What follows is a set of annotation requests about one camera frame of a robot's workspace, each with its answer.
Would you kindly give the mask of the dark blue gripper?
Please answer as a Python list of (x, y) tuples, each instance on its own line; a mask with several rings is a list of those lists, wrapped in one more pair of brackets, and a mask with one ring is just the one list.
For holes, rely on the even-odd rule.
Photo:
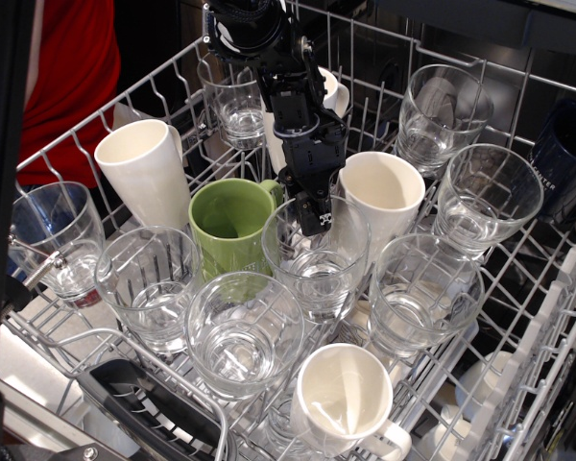
[(282, 141), (286, 160), (277, 180), (288, 200), (296, 198), (301, 232), (314, 236), (328, 231), (332, 221), (330, 180), (346, 163), (347, 125), (331, 119), (296, 131), (281, 130), (274, 124), (274, 134)]

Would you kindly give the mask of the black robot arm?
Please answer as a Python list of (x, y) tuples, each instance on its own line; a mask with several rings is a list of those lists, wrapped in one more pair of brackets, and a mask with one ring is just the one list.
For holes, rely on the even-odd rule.
[(324, 106), (325, 78), (312, 42), (279, 1), (209, 1), (204, 39), (222, 61), (250, 68), (274, 116), (285, 166), (279, 172), (307, 236), (328, 231), (331, 177), (346, 163), (348, 128)]

